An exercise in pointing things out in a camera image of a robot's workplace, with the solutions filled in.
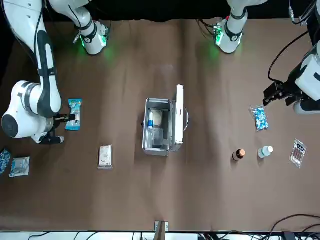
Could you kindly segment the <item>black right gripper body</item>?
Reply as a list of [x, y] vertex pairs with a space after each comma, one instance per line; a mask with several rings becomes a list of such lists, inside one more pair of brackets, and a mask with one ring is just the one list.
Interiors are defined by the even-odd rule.
[[55, 115], [53, 117], [53, 126], [52, 126], [51, 130], [55, 130], [56, 128], [58, 128], [61, 125], [62, 117], [63, 117], [63, 115], [60, 113], [58, 113], [57, 115]]

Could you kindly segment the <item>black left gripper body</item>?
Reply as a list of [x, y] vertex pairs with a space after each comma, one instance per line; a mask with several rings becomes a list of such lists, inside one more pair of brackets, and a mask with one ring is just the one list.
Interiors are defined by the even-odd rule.
[[282, 84], [283, 96], [287, 106], [304, 98], [303, 91], [296, 85], [295, 81], [286, 81]]

